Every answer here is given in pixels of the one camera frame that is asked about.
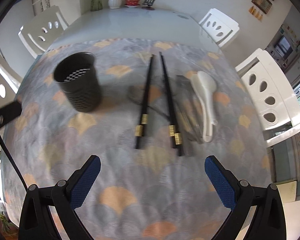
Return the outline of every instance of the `tablecloth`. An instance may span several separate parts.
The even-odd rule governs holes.
[[[88,51],[103,90],[101,105],[79,113],[53,81],[67,56]],[[199,70],[217,82],[218,119],[213,141],[195,144],[191,156],[177,157],[170,147],[168,121],[149,110],[148,136],[134,149],[140,106],[128,99],[142,88],[151,53],[165,55],[169,76],[190,78]],[[269,160],[258,115],[235,70],[222,54],[182,44],[142,39],[110,39],[63,46],[46,52],[18,92],[21,116],[6,127],[5,141],[27,185],[55,185],[81,168],[90,155],[101,159],[101,172],[76,212],[95,239],[210,239],[229,213],[204,171],[215,155],[238,179],[253,186],[271,183]],[[162,69],[154,67],[149,104],[167,113]],[[18,225],[25,190],[3,156],[7,212]],[[54,208],[58,230],[67,239]]]

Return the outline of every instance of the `black utensil holder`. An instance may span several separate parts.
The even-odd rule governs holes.
[[[94,60],[92,53],[79,52],[65,58],[54,70],[54,80],[79,112],[92,111],[101,102]]]

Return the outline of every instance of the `spoon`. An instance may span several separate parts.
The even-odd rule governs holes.
[[[204,93],[202,83],[200,82],[199,76],[197,74],[192,75],[190,81],[191,81],[192,88],[195,94],[197,95],[197,97],[199,98],[202,107],[202,120],[203,120],[202,138],[205,142],[211,142],[212,135],[213,135],[213,125],[211,120],[209,120],[209,116],[207,115],[206,104],[205,104],[205,93]]]
[[[213,110],[213,93],[217,90],[214,79],[203,71],[198,71],[198,77],[203,88],[208,117],[213,125],[217,125],[217,119]]]

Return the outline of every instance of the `black chopsticks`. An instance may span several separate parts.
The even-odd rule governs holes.
[[[148,67],[148,73],[147,73],[146,85],[145,85],[145,90],[144,90],[143,99],[142,99],[139,123],[136,126],[136,130],[135,130],[135,136],[136,136],[135,149],[140,149],[141,137],[143,137],[145,135],[145,129],[146,129],[146,125],[148,123],[147,109],[148,109],[148,99],[149,99],[149,92],[150,92],[153,59],[154,59],[154,55],[152,54],[152,57],[151,57],[150,63],[149,63],[149,67]],[[183,146],[182,146],[181,133],[179,130],[178,121],[177,121],[177,117],[176,117],[176,111],[175,111],[175,107],[173,104],[173,98],[172,98],[167,68],[165,65],[164,57],[161,52],[160,52],[160,59],[161,59],[161,64],[162,64],[162,69],[163,69],[164,86],[165,86],[166,94],[167,94],[167,103],[168,103],[169,120],[170,120],[169,133],[170,133],[170,137],[171,137],[172,148],[177,149],[178,156],[183,156],[184,152],[183,152]]]
[[[177,148],[178,156],[182,156],[183,155],[182,138],[181,138],[181,133],[179,131],[176,111],[173,104],[167,68],[166,68],[164,56],[162,55],[161,52],[159,52],[159,54],[160,54],[160,59],[161,59],[161,64],[163,69],[164,86],[167,93],[167,103],[168,103],[168,110],[170,116],[169,132],[171,137],[171,143],[173,148]]]
[[[145,135],[145,129],[146,129],[146,125],[148,123],[147,112],[148,112],[148,99],[149,99],[149,92],[150,92],[153,57],[154,57],[154,55],[152,54],[152,56],[150,58],[149,67],[148,67],[145,91],[143,93],[143,100],[142,100],[142,105],[141,105],[139,124],[136,126],[136,131],[135,131],[135,136],[136,136],[135,149],[140,149],[140,140],[141,140],[141,137],[143,137]]]

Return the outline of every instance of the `chopstick gold band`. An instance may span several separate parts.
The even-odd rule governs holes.
[[[181,133],[175,133],[174,138],[176,140],[176,145],[182,144]]]
[[[142,130],[143,130],[143,126],[142,125],[137,125],[136,126],[136,132],[135,132],[135,136],[141,137],[142,136]]]
[[[174,125],[169,125],[170,136],[174,136]]]
[[[142,115],[141,124],[148,124],[148,115],[147,114]]]

